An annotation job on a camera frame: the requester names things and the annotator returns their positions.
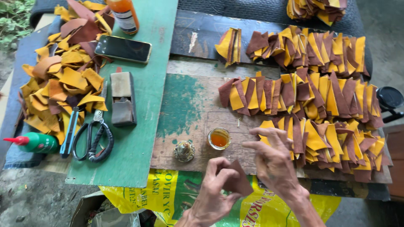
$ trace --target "yellow plastic sack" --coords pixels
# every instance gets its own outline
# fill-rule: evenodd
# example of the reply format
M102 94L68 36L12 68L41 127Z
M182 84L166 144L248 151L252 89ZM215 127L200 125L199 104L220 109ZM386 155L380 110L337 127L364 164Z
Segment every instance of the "yellow plastic sack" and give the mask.
M100 190L121 213L131 213L141 208L149 209L168 226L173 226L182 213L192 207L199 194L202 173L175 170L150 169L147 187L104 187ZM255 176L249 176L254 192L239 200L229 216L216 227L270 227L300 226L290 208L268 189L258 186ZM326 222L338 207L341 198L326 195L310 195L321 219Z

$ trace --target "green plant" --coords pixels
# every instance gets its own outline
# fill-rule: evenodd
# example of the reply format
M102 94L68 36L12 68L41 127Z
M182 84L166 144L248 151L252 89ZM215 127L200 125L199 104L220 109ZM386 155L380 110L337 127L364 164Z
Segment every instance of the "green plant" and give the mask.
M35 0L0 0L0 50L17 49L17 41L32 33L29 15Z

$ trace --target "green painted board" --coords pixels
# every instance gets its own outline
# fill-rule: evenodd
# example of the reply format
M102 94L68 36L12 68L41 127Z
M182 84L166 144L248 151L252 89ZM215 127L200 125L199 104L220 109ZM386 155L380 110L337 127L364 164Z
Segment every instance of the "green painted board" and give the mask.
M146 187L178 0L133 2L140 23L139 32L126 35L115 23L112 35L151 43L149 63L144 65L115 60L104 66L100 75L108 79L107 108L111 110L109 75L116 71L117 66L122 67L124 72L132 73L135 82L137 126L113 127L110 123L111 112L105 111L104 119L115 137L110 156L100 163L73 160L65 180L68 184ZM88 114L86 122L90 122L92 118L93 115ZM79 155L84 153L85 135L86 132L77 144ZM107 142L102 139L100 144L105 147Z

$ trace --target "hand plane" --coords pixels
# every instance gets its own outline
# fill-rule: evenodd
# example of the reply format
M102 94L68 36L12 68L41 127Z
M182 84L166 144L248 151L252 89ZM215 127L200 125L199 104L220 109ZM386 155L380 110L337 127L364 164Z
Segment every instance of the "hand plane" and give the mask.
M136 125L136 102L133 77L130 72L111 74L112 118L115 127Z

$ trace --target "orange liquid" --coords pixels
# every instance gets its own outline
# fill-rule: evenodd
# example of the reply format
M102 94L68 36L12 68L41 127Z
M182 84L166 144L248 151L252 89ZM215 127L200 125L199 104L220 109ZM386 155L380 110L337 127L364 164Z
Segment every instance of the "orange liquid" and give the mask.
M227 144L226 137L215 133L212 133L212 135L210 136L210 140L216 147L224 147Z
M133 19L136 25L136 31L134 32L126 32L126 34L135 34L139 31L139 21L137 20L135 8L133 7L132 0L106 0L107 5L111 8L112 11L117 13L123 13L128 10L132 12Z

